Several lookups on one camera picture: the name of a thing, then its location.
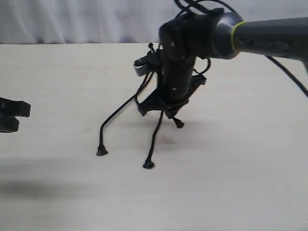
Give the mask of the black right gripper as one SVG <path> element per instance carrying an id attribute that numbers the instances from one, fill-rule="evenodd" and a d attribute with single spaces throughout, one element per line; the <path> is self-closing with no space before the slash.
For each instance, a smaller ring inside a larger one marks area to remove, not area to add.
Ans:
<path id="1" fill-rule="evenodd" d="M 162 82 L 159 90 L 154 90 L 144 101 L 138 104 L 138 111 L 145 116 L 149 111 L 166 111 L 171 119 L 188 104 L 190 96 L 206 78 L 199 74 L 193 76 L 196 57 L 190 56 L 180 61 L 173 61 L 167 55 L 161 55 Z"/>

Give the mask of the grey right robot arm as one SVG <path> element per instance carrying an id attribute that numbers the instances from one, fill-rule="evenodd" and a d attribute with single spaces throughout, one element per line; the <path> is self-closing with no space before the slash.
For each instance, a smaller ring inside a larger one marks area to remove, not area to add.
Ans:
<path id="1" fill-rule="evenodd" d="M 186 13 L 159 28 L 162 49 L 134 62 L 139 76 L 157 73 L 156 89 L 139 104 L 142 115 L 162 111 L 168 118 L 205 84 L 193 75 L 196 58 L 229 60 L 241 52 L 308 62 L 308 20 L 289 18 L 246 22 L 217 8 L 204 15 Z"/>

